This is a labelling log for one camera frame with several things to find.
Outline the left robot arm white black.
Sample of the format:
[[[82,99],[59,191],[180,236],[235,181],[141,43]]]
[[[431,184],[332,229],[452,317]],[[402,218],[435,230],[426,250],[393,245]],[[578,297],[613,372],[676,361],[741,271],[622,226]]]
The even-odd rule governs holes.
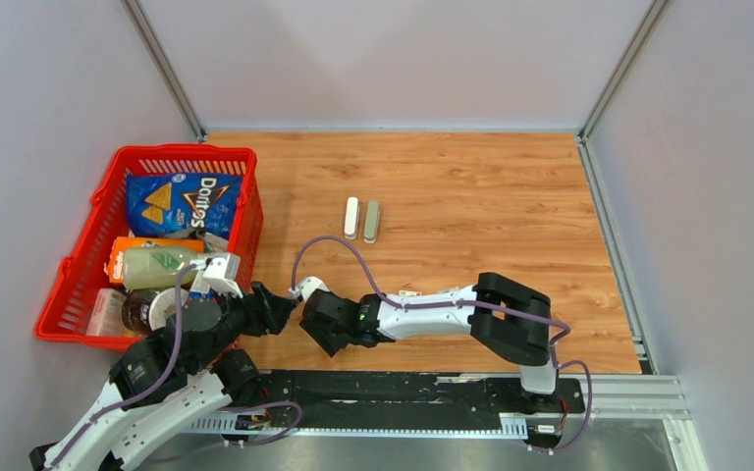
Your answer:
[[[298,306],[254,282],[216,297],[216,318],[186,329],[187,315],[132,344],[98,398],[60,441],[35,447],[35,470],[135,470],[195,420],[227,406],[263,411],[260,373],[248,353],[231,350],[241,335],[278,335]]]

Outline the white staple box red label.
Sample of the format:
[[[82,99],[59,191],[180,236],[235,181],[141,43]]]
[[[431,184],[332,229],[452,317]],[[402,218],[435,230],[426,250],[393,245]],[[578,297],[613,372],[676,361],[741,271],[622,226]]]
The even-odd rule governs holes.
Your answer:
[[[402,289],[398,292],[398,295],[403,297],[418,297],[422,295],[422,292]]]

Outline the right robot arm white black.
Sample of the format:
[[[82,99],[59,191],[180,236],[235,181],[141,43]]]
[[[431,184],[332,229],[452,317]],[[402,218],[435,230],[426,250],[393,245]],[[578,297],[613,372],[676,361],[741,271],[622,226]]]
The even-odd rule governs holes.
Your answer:
[[[303,304],[301,327],[330,356],[348,345],[468,335],[518,367],[528,407],[546,410],[560,397],[551,299],[499,274],[482,273],[472,286],[420,296],[376,292],[353,301],[316,277],[304,278],[290,293]]]

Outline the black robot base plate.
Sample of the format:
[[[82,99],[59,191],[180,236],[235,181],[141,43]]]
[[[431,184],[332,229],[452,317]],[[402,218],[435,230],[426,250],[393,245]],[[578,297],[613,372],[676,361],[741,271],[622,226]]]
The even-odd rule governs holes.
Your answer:
[[[518,376],[464,379],[409,372],[273,370],[262,374],[235,407],[273,402],[276,427],[487,431],[503,413],[559,420],[582,414],[579,381],[561,379],[551,397],[525,392]]]

